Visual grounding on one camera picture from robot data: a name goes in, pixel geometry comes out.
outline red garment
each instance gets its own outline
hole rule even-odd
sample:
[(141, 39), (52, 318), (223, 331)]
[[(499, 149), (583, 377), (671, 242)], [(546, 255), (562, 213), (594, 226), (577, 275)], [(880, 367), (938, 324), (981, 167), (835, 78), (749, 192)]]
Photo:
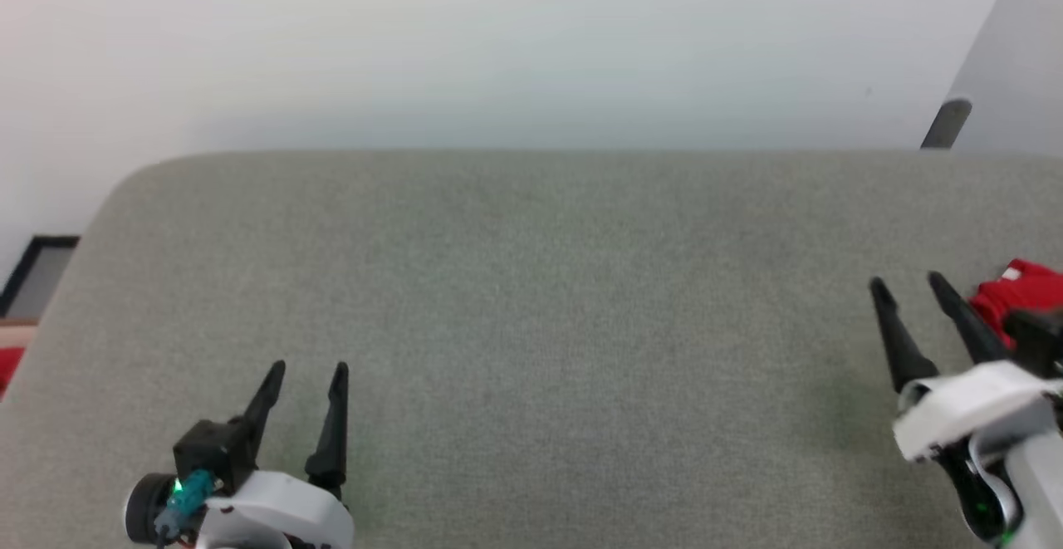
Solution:
[(1015, 309), (1044, 311), (1063, 306), (1063, 274), (1015, 259), (1000, 279), (979, 285), (971, 305), (1011, 348), (1014, 343), (1003, 332), (1005, 317)]
[(3, 399), (3, 393), (7, 389), (11, 378), (15, 376), (15, 368), (22, 360), (24, 351), (24, 348), (0, 349), (0, 399)]

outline gray table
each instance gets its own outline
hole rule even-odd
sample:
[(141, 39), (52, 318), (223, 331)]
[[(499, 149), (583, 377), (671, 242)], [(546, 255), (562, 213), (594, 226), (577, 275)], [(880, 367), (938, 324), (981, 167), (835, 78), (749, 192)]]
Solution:
[(232, 154), (123, 183), (0, 405), (0, 546), (125, 545), (137, 478), (288, 361), (300, 472), (351, 365), (364, 548), (975, 547), (893, 445), (866, 283), (1063, 265), (1063, 162)]

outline black frame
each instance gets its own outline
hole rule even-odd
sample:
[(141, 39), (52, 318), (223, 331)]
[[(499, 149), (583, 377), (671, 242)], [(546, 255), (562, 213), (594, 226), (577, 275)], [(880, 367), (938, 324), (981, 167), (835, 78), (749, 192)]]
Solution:
[(35, 235), (30, 240), (30, 246), (26, 247), (22, 257), (19, 259), (15, 270), (11, 271), (7, 284), (0, 294), (0, 318), (7, 316), (7, 311), (18, 297), (19, 289), (26, 283), (26, 278), (30, 277), (33, 265), (37, 262), (37, 256), (45, 248), (77, 248), (81, 236), (78, 235)]

